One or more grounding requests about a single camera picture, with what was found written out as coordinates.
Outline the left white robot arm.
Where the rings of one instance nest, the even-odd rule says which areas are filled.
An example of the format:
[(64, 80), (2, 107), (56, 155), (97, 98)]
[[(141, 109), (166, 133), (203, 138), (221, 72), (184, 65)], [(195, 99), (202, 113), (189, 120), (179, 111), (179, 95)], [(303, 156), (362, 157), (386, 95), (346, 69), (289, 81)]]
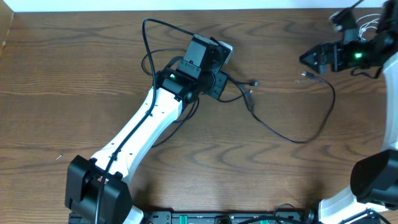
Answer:
[(141, 223), (129, 185), (141, 160), (165, 129), (202, 93), (218, 99), (225, 71), (165, 67), (136, 114), (89, 159), (76, 156), (68, 166), (65, 206), (91, 223)]

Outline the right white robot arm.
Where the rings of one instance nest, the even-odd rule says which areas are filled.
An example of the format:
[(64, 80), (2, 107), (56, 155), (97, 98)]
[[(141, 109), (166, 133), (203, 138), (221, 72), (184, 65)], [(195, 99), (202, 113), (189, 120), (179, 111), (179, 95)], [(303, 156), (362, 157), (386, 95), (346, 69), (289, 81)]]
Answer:
[(356, 30), (341, 40), (319, 44), (302, 54), (300, 63), (314, 72), (376, 67), (387, 89), (386, 130), (381, 151), (357, 162), (349, 186), (317, 208), (319, 223), (355, 223), (397, 210), (397, 36), (389, 31), (362, 40)]

